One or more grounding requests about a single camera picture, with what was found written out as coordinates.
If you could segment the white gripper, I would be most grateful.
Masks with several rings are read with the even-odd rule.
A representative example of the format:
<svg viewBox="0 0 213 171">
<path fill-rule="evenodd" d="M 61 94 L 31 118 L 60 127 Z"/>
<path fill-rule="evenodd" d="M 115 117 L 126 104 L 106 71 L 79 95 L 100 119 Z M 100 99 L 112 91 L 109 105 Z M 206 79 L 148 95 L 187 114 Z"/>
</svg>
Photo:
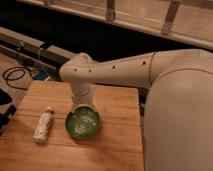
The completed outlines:
<svg viewBox="0 0 213 171">
<path fill-rule="evenodd" d="M 90 87 L 90 83 L 71 84 L 73 108 L 89 107 L 95 110 L 93 103 L 93 92 Z"/>
</svg>

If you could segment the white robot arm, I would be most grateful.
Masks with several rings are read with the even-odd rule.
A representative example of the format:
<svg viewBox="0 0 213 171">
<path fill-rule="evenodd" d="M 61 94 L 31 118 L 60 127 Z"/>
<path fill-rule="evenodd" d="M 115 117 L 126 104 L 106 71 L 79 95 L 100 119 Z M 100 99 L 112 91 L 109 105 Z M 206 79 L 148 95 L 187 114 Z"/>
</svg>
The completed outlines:
<svg viewBox="0 0 213 171">
<path fill-rule="evenodd" d="M 148 90 L 145 171 L 213 171 L 213 53 L 182 49 L 105 62 L 80 53 L 59 73 L 76 105 L 91 102 L 94 83 Z"/>
</svg>

